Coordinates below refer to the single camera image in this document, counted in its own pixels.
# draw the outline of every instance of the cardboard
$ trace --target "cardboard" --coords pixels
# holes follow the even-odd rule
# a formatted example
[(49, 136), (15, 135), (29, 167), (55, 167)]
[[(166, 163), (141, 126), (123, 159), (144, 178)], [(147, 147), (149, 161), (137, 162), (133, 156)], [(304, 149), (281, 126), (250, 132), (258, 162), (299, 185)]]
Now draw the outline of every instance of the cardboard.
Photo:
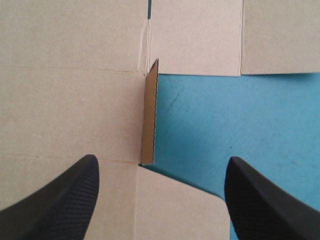
[(147, 65), (160, 74), (320, 72), (316, 0), (153, 0)]
[(160, 74), (239, 76), (242, 0), (152, 0), (149, 69)]
[(154, 161), (156, 108), (158, 88), (158, 67), (156, 60), (145, 78), (144, 113), (141, 144), (141, 163), (150, 164)]
[(228, 240), (230, 217), (221, 198), (139, 167), (134, 229), (135, 240)]
[[(0, 1), (0, 209), (38, 190), (85, 154), (95, 154), (100, 191), (85, 239), (134, 240), (135, 227), (141, 229), (136, 215), (143, 222), (161, 221), (147, 208), (136, 212), (147, 8), (145, 0)], [(162, 181), (153, 175), (143, 179), (155, 185)], [(196, 189), (189, 194), (207, 199)], [(152, 202), (153, 194), (149, 197), (144, 198)], [(172, 201), (163, 201), (163, 207)], [(212, 215), (207, 217), (209, 223)], [(195, 226), (191, 220), (188, 224)], [(211, 227), (198, 229), (210, 232)]]
[(0, 66), (145, 72), (145, 0), (1, 0)]
[(244, 0), (242, 74), (320, 72), (320, 1)]

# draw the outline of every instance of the blue floor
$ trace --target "blue floor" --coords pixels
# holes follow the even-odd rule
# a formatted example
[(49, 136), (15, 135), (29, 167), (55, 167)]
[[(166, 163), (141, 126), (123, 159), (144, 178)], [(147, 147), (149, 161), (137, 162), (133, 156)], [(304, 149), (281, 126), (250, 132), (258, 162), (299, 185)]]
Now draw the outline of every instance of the blue floor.
[(224, 199), (231, 156), (320, 210), (320, 74), (161, 74), (148, 168)]

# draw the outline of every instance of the cardboard box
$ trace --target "cardboard box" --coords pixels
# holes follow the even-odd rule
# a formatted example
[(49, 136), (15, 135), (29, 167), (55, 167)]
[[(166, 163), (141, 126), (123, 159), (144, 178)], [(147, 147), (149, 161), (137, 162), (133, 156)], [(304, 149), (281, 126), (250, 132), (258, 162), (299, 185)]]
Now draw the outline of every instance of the cardboard box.
[(148, 70), (240, 76), (320, 72), (316, 0), (153, 0)]

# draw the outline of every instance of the corrugated cardboard edge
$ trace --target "corrugated cardboard edge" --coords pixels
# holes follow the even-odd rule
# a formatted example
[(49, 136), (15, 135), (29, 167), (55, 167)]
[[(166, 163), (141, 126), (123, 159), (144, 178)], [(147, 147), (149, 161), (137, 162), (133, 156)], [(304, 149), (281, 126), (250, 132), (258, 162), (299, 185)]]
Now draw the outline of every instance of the corrugated cardboard edge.
[(158, 70), (159, 60), (157, 59), (145, 78), (143, 127), (141, 138), (142, 164), (152, 164), (154, 162)]

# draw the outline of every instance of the cardboard flap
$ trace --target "cardboard flap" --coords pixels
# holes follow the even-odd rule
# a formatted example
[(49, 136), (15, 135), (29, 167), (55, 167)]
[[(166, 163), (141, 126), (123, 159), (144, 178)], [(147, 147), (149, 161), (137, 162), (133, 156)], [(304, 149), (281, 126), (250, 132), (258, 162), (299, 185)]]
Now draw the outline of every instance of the cardboard flap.
[(156, 108), (158, 90), (158, 59), (145, 78), (141, 163), (152, 164), (155, 151)]
[(320, 72), (320, 1), (244, 0), (242, 74)]
[(152, 0), (149, 63), (160, 59), (160, 74), (239, 76), (242, 1)]

